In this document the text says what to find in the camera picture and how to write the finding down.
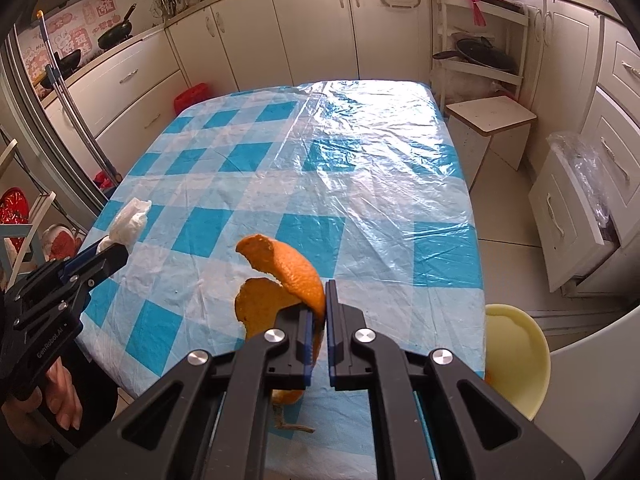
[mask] wooden stool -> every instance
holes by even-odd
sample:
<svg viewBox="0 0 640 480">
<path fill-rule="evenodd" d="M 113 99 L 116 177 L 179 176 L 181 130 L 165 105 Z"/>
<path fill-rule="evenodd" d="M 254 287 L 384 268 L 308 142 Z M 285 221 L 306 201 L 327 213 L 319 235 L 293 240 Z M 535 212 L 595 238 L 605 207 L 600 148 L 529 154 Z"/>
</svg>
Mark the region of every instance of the wooden stool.
<svg viewBox="0 0 640 480">
<path fill-rule="evenodd" d="M 489 143 L 493 152 L 518 169 L 535 114 L 506 96 L 464 101 L 446 109 L 450 113 L 449 134 L 468 189 L 476 180 Z"/>
</svg>

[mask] plastic table cover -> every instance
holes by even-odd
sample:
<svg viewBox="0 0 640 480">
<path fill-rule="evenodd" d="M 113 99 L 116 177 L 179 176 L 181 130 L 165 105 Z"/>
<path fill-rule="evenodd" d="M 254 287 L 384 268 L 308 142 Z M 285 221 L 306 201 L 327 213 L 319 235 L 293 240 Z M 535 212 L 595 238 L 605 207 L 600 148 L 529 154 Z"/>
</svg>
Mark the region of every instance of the plastic table cover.
<svg viewBox="0 0 640 480">
<path fill-rule="evenodd" d="M 79 339 L 134 397 L 189 351 L 239 348 L 235 252 L 262 233 L 297 248 L 341 302 L 419 352 L 444 346 L 484 370 L 484 293 L 471 203 L 427 86 L 333 81 L 238 92 L 183 111 L 129 172 L 89 232 L 151 200 L 129 263 L 100 284 Z M 326 342 L 266 467 L 286 478 L 376 477 L 366 392 L 329 386 Z"/>
</svg>

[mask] orange peel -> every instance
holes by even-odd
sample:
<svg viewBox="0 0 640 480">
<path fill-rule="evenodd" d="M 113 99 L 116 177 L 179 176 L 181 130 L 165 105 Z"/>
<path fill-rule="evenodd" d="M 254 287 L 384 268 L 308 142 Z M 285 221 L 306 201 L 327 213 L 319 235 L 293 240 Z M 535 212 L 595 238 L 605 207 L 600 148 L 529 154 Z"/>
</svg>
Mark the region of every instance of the orange peel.
<svg viewBox="0 0 640 480">
<path fill-rule="evenodd" d="M 271 274 L 280 283 L 269 278 L 249 278 L 236 295 L 236 318 L 244 324 L 245 339 L 273 328 L 276 314 L 281 308 L 305 303 L 316 320 L 313 339 L 313 362 L 322 346 L 324 329 L 324 288 L 313 265 L 290 245 L 261 234 L 247 236 L 236 245 L 236 251 L 244 256 L 255 270 Z M 282 406 L 300 400 L 304 390 L 274 390 L 277 427 L 289 430 L 313 431 L 305 426 L 286 424 Z"/>
</svg>

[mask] silver screw head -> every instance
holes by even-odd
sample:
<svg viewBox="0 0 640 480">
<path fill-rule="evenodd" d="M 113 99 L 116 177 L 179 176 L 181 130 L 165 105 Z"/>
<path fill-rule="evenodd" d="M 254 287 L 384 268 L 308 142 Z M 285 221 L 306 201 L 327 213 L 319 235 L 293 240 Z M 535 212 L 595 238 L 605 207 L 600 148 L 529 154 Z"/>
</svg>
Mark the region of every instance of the silver screw head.
<svg viewBox="0 0 640 480">
<path fill-rule="evenodd" d="M 270 328 L 264 333 L 264 338 L 269 343 L 279 343 L 284 339 L 284 332 L 279 328 Z"/>
<path fill-rule="evenodd" d="M 376 338 L 376 333 L 370 328 L 356 330 L 356 339 L 361 343 L 371 343 Z"/>
<path fill-rule="evenodd" d="M 209 356 L 204 350 L 194 350 L 187 355 L 187 361 L 190 365 L 200 366 L 209 360 Z"/>
<path fill-rule="evenodd" d="M 453 361 L 453 354 L 446 348 L 439 348 L 433 353 L 431 358 L 437 365 L 448 365 Z"/>
</svg>

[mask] white tissue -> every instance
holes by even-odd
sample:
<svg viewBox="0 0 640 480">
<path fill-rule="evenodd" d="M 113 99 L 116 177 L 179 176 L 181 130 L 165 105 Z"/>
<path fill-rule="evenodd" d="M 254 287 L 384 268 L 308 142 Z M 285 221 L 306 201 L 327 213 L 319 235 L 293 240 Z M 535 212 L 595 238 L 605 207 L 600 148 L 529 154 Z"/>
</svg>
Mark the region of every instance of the white tissue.
<svg viewBox="0 0 640 480">
<path fill-rule="evenodd" d="M 109 234 L 98 244 L 97 252 L 113 244 L 122 244 L 129 253 L 146 227 L 146 213 L 151 208 L 151 200 L 132 198 L 111 222 Z"/>
</svg>

